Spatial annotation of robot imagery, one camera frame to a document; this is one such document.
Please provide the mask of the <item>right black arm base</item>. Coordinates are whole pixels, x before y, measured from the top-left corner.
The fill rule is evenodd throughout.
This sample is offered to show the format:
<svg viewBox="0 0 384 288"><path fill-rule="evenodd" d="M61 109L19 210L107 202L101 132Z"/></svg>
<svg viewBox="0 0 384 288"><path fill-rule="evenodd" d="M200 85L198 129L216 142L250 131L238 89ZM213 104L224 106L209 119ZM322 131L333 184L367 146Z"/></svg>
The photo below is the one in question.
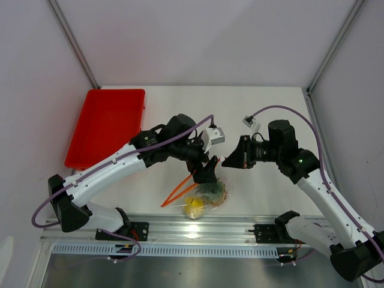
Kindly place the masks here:
<svg viewBox="0 0 384 288"><path fill-rule="evenodd" d="M255 224L249 232L254 234L258 244L295 244L296 240L289 236L286 224L300 214L288 211L274 219L273 224Z"/></svg>

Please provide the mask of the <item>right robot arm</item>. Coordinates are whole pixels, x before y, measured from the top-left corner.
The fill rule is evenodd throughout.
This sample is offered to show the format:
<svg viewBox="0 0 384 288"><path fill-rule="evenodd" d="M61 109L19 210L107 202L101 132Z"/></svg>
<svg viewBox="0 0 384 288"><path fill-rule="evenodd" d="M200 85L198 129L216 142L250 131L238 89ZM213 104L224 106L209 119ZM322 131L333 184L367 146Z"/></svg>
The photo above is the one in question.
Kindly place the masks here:
<svg viewBox="0 0 384 288"><path fill-rule="evenodd" d="M300 240L330 259L346 281L353 282L383 262L383 232L368 224L345 200L322 169L319 159L298 146L295 129L288 120L268 125L269 138L239 138L224 167L250 169L258 162L275 163L318 207L331 230L315 225L294 211L276 219L274 235L281 242Z"/></svg>

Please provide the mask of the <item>clear zip top bag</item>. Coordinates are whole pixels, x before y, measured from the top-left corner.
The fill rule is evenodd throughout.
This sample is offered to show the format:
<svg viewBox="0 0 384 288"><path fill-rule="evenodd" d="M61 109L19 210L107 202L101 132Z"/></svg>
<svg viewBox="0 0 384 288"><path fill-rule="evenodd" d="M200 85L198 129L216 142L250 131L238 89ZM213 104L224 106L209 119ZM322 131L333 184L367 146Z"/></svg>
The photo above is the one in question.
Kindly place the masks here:
<svg viewBox="0 0 384 288"><path fill-rule="evenodd" d="M172 190L160 207L180 207L183 215L191 220L219 208L229 196L224 178L217 175L223 160L213 156L206 163L187 163L190 174Z"/></svg>

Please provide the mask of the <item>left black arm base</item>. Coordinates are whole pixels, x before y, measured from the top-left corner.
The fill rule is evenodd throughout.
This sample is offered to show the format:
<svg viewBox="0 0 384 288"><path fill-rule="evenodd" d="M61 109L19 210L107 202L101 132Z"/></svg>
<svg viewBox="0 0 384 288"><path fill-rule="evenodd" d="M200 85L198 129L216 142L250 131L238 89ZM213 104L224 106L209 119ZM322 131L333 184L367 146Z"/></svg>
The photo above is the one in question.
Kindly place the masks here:
<svg viewBox="0 0 384 288"><path fill-rule="evenodd" d="M106 233L100 229L95 234L95 239L99 241L122 241L124 237L132 238L136 241L147 241L149 232L148 222L131 222L121 208L116 208L119 215L122 217L123 225L117 231Z"/></svg>

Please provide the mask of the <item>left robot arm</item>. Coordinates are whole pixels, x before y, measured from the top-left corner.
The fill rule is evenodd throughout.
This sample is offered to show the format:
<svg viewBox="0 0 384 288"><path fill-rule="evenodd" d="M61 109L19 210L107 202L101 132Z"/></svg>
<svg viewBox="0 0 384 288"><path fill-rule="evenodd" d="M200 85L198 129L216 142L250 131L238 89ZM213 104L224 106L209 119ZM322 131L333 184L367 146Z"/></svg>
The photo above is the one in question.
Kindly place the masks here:
<svg viewBox="0 0 384 288"><path fill-rule="evenodd" d="M115 182L146 170L172 157L186 163L197 184L215 184L218 179L216 156L209 156L212 145L223 143L221 128L211 123L200 134L198 124L189 116L178 114L168 123L134 136L113 155L92 167L67 178L49 178L50 202L64 233L81 228L106 230L115 239L130 234L131 223L121 208L106 208L91 200Z"/></svg>

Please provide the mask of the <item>toy pineapple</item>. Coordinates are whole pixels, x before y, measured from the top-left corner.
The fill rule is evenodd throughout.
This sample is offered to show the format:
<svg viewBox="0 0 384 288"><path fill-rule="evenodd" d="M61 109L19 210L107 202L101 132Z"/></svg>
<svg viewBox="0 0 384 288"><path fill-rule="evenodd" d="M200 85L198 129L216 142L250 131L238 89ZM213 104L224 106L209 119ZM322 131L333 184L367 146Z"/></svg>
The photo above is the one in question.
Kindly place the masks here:
<svg viewBox="0 0 384 288"><path fill-rule="evenodd" d="M226 184L223 181L218 181L216 184L200 184L196 188L196 194L202 200L213 207L221 206L228 197Z"/></svg>

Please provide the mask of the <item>yellow toy lemon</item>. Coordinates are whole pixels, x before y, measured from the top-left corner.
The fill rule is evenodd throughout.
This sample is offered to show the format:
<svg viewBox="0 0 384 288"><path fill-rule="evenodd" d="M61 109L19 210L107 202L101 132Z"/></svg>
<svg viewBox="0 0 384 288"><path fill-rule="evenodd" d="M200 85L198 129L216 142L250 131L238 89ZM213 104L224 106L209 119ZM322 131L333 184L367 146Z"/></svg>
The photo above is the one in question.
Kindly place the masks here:
<svg viewBox="0 0 384 288"><path fill-rule="evenodd" d="M205 213L205 204L202 198L188 196L183 208L184 215L192 220L200 218Z"/></svg>

